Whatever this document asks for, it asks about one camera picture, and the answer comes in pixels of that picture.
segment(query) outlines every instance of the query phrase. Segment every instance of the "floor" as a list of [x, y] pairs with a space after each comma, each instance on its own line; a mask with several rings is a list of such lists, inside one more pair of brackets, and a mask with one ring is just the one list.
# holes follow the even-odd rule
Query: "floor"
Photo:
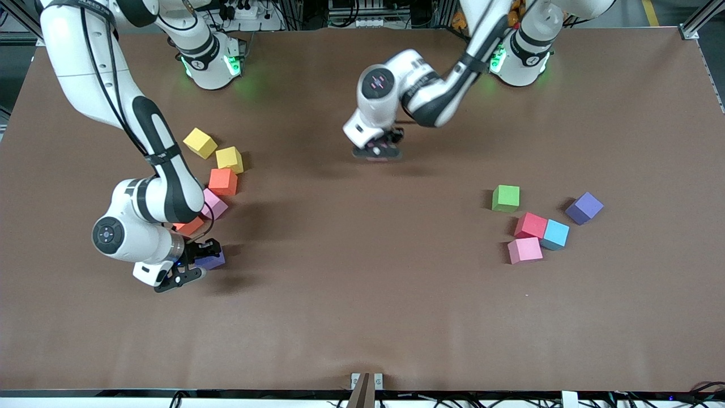
[[[650, 0], [618, 0], [603, 16], [580, 24], [578, 28], [677, 25], [703, 3], [703, 0], [651, 0], [651, 3]], [[651, 4], [654, 13], [647, 15], [645, 4]], [[17, 30], [17, 27], [19, 25], [10, 17], [0, 25], [0, 31]], [[725, 13], [715, 16], [699, 34], [700, 47], [714, 84], [725, 89]], [[33, 52], [34, 47], [31, 46], [0, 45], [0, 107], [12, 111]], [[7, 120], [0, 115], [0, 139], [6, 124]]]

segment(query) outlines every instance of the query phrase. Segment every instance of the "light blue cube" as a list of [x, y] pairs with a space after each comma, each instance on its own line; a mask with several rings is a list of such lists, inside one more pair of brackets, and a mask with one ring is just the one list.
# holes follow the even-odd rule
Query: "light blue cube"
[[569, 236], [569, 226], [556, 222], [552, 219], [547, 221], [542, 247], [550, 250], [564, 249], [566, 238]]

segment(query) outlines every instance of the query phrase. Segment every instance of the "brown table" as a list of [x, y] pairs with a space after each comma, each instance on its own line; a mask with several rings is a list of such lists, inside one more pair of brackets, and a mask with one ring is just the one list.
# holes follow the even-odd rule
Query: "brown table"
[[[39, 49], [0, 147], [2, 388], [338, 388], [371, 370], [393, 389], [684, 391], [725, 374], [725, 118], [676, 29], [565, 30], [533, 86], [482, 78], [382, 165], [341, 132], [357, 77], [406, 47], [442, 72], [458, 38], [265, 33], [220, 91], [164, 36], [122, 43], [177, 139], [198, 126], [249, 152], [212, 233], [228, 263], [157, 295], [96, 252], [113, 187], [151, 171], [71, 108]], [[213, 160], [186, 157], [206, 181]], [[605, 210], [512, 266], [522, 212], [485, 208], [497, 184], [570, 225], [587, 190]]]

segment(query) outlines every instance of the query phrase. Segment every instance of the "toy block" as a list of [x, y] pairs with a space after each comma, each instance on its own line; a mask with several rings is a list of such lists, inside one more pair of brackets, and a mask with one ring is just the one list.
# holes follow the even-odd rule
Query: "toy block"
[[202, 225], [204, 225], [204, 220], [196, 217], [195, 219], [191, 220], [189, 223], [186, 224], [174, 224], [174, 227], [176, 227], [176, 232], [178, 232], [179, 234], [190, 237], [191, 234], [198, 230]]
[[518, 209], [518, 186], [500, 185], [494, 190], [494, 199], [491, 204], [493, 211], [512, 213]]
[[239, 174], [244, 171], [239, 150], [237, 150], [234, 146], [217, 150], [217, 167], [231, 168], [235, 174]]
[[546, 232], [541, 241], [542, 247], [550, 250], [564, 249], [566, 238], [569, 236], [569, 226], [552, 219], [547, 221]]
[[543, 259], [542, 248], [539, 246], [539, 238], [520, 238], [508, 243], [508, 253], [511, 256], [511, 264], [538, 261]]
[[516, 230], [513, 233], [517, 238], [544, 238], [547, 220], [536, 214], [525, 213], [516, 223]]
[[211, 136], [194, 128], [190, 134], [183, 140], [183, 143], [194, 153], [201, 156], [204, 160], [208, 159], [216, 150], [217, 143]]
[[204, 189], [204, 202], [212, 208], [211, 211], [209, 211], [209, 207], [207, 206], [202, 208], [202, 215], [208, 219], [212, 218], [212, 213], [214, 213], [214, 219], [219, 219], [219, 216], [221, 216], [222, 213], [229, 208], [229, 206], [217, 197], [210, 189]]
[[230, 168], [213, 168], [209, 189], [216, 195], [235, 195], [237, 177]]
[[194, 265], [200, 268], [204, 268], [207, 271], [216, 267], [222, 266], [226, 260], [224, 259], [224, 250], [219, 252], [219, 256], [205, 256], [194, 261]]
[[566, 209], [566, 215], [577, 224], [582, 225], [591, 221], [602, 208], [604, 208], [604, 204], [600, 203], [592, 193], [585, 192]]

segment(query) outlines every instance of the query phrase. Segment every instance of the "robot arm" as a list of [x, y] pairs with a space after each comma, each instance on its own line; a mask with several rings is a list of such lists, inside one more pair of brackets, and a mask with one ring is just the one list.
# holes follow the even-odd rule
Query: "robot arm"
[[[400, 156], [396, 143], [402, 138], [402, 131], [393, 128], [398, 103], [419, 125], [438, 128], [448, 123], [471, 85], [489, 69], [514, 85], [533, 82], [543, 71], [548, 50], [563, 23], [561, 8], [555, 3], [579, 17], [594, 18], [613, 2], [536, 0], [522, 19], [521, 28], [508, 30], [510, 0], [461, 0], [471, 41], [448, 78], [443, 80], [412, 49], [362, 73], [357, 84], [358, 109], [343, 127], [356, 146], [353, 154], [368, 160]], [[512, 38], [528, 39], [529, 43], [517, 46]], [[504, 64], [502, 44], [509, 43], [510, 54], [517, 58], [511, 57]]]
[[[203, 277], [205, 270], [187, 266], [195, 258], [218, 254], [218, 242], [196, 244], [161, 224], [193, 220], [204, 205], [202, 186], [191, 175], [162, 113], [131, 78], [113, 35], [118, 3], [113, 3], [115, 13], [103, 0], [47, 0], [43, 5], [46, 48], [71, 105], [89, 118], [123, 129], [156, 173], [116, 186], [108, 211], [94, 226], [96, 248], [136, 263], [133, 275], [157, 292]], [[138, 5], [149, 13], [157, 11], [154, 4]]]

